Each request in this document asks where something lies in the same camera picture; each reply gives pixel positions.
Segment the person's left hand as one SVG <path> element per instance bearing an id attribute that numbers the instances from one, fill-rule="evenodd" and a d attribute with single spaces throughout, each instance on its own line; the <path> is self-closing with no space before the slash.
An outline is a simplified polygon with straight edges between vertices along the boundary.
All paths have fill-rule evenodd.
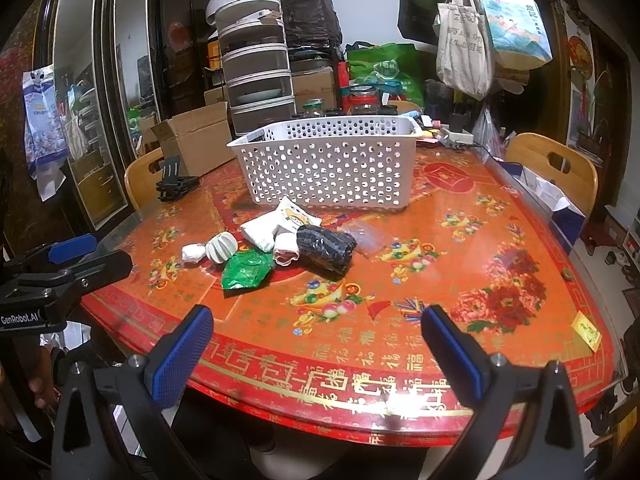
<path id="1" fill-rule="evenodd" d="M 48 408 L 54 400 L 51 352 L 48 347 L 39 347 L 39 362 L 32 370 L 28 386 L 35 396 L 35 406 L 40 410 Z M 17 421 L 4 397 L 6 388 L 6 368 L 1 365 L 1 414 L 0 422 L 3 428 L 13 429 Z"/>

